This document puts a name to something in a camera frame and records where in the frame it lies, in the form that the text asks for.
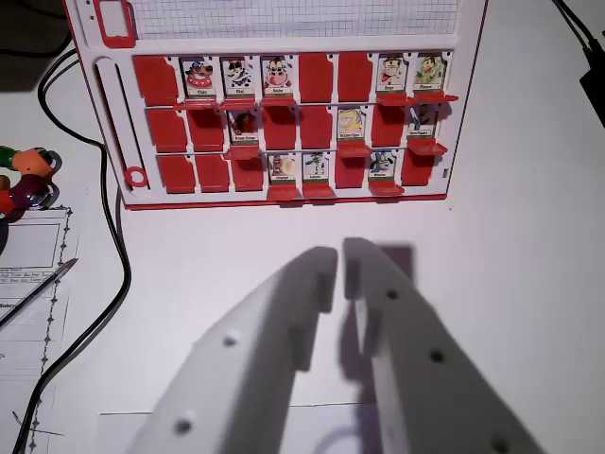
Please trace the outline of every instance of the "white table surface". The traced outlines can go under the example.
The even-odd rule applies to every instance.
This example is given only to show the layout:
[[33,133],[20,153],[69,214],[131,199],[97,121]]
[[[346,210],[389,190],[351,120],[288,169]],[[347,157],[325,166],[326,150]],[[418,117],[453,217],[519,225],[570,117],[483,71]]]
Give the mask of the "white table surface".
[[[569,4],[603,42],[605,2]],[[600,454],[605,129],[579,86],[586,69],[550,1],[492,0],[446,201],[125,212],[130,295],[56,379],[54,428],[65,437],[54,437],[51,454],[94,452],[101,412],[151,410],[204,329],[296,254],[340,248],[346,236],[412,247],[420,291],[545,451]],[[2,143],[54,148],[63,192],[89,186],[67,345],[121,282],[98,202],[98,152],[52,126],[34,92],[0,101]],[[49,104],[100,136],[77,68]],[[293,404],[357,398],[339,365],[341,277]]]

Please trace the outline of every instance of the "pen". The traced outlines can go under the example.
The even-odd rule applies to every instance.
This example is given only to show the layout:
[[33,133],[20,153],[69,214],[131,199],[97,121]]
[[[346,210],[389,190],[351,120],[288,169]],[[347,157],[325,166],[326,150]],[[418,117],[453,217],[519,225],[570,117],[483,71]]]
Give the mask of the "pen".
[[9,322],[16,317],[16,315],[26,308],[29,303],[38,299],[40,295],[44,293],[44,291],[50,287],[57,279],[61,279],[65,273],[67,273],[78,261],[77,258],[72,258],[71,260],[67,260],[60,267],[58,267],[55,272],[53,272],[50,276],[48,276],[44,281],[35,287],[31,292],[23,299],[21,302],[11,309],[7,314],[0,319],[0,329],[4,328]]

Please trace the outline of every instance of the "screw hole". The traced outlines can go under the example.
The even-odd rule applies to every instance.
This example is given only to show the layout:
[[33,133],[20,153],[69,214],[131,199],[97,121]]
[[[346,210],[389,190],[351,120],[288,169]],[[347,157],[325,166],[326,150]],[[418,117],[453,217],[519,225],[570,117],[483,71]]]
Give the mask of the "screw hole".
[[192,428],[193,428],[193,424],[191,424],[191,421],[189,421],[186,418],[181,418],[174,425],[174,431],[177,432],[177,434],[179,434],[179,435],[184,435],[185,433],[187,433]]
[[429,356],[431,357],[431,361],[436,362],[438,364],[442,364],[445,361],[445,355],[441,350],[431,350]]
[[223,345],[226,347],[233,347],[237,344],[237,337],[234,334],[228,334],[223,338]]
[[494,437],[491,442],[493,452],[498,454],[507,454],[510,452],[509,442],[502,437]]

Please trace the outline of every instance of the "white slot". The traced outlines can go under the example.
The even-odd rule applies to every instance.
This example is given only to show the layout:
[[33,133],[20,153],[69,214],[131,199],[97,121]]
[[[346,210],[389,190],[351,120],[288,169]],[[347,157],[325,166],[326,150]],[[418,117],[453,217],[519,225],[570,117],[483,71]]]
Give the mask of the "white slot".
[[115,36],[129,36],[126,26],[126,17],[122,2],[118,0],[99,2],[105,34],[113,38]]

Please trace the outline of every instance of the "colorful toy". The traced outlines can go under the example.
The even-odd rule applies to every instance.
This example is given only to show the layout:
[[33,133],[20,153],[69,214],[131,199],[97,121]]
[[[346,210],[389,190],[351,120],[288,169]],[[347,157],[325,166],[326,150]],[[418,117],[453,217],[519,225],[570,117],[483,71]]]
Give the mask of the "colorful toy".
[[12,210],[43,209],[58,195],[50,179],[58,167],[58,155],[44,148],[17,151],[0,147],[0,166],[21,172],[21,180],[10,187],[8,177],[0,187],[0,218]]
[[446,197],[486,0],[286,3],[65,0],[128,208]]

